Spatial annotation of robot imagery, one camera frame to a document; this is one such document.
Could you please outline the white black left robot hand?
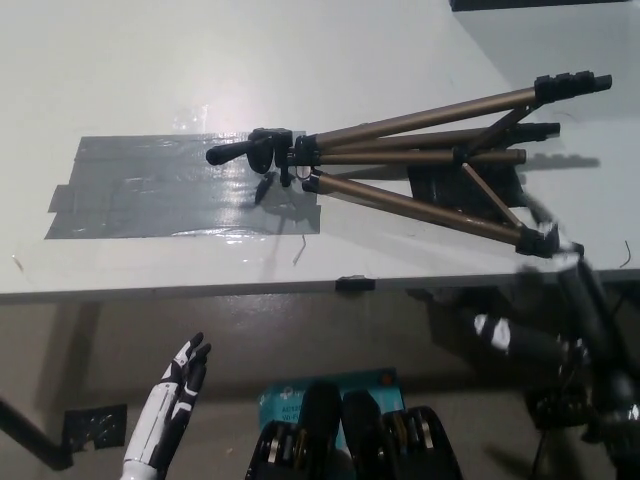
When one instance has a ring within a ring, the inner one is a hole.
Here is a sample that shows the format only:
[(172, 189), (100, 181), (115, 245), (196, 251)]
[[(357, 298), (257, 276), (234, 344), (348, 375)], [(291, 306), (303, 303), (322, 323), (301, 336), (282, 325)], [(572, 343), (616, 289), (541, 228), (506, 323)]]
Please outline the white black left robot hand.
[(151, 389), (122, 463), (123, 479), (164, 479), (191, 419), (207, 373), (211, 345), (199, 332)]

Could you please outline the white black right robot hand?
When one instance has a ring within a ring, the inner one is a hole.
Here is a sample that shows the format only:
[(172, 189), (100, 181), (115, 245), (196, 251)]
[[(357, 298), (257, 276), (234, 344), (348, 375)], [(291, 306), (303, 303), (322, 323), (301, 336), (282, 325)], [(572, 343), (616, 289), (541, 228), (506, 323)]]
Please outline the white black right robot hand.
[(553, 245), (558, 285), (568, 310), (566, 334), (552, 337), (488, 314), (472, 317), (474, 332), (508, 357), (557, 368), (559, 387), (526, 397), (538, 429), (584, 425), (586, 442), (603, 443), (613, 456), (632, 456), (639, 449), (639, 369), (584, 258), (583, 246), (568, 241), (537, 200), (526, 197), (525, 204)]

